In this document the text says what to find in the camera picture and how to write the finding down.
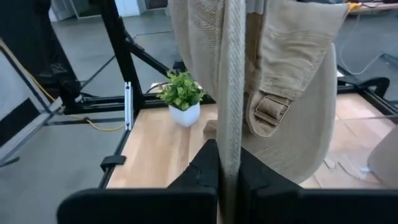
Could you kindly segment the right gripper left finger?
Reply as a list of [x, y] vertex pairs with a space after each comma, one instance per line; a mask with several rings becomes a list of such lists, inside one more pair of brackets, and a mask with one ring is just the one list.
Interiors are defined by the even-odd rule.
[[218, 189], [220, 159], [215, 139], [207, 140], [188, 167], [168, 186], [211, 187]]

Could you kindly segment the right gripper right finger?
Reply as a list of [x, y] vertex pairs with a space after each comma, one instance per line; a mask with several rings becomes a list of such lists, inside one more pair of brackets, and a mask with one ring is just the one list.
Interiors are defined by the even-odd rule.
[[248, 191], [296, 191], [302, 189], [296, 183], [265, 165], [243, 147], [241, 148], [239, 186]]

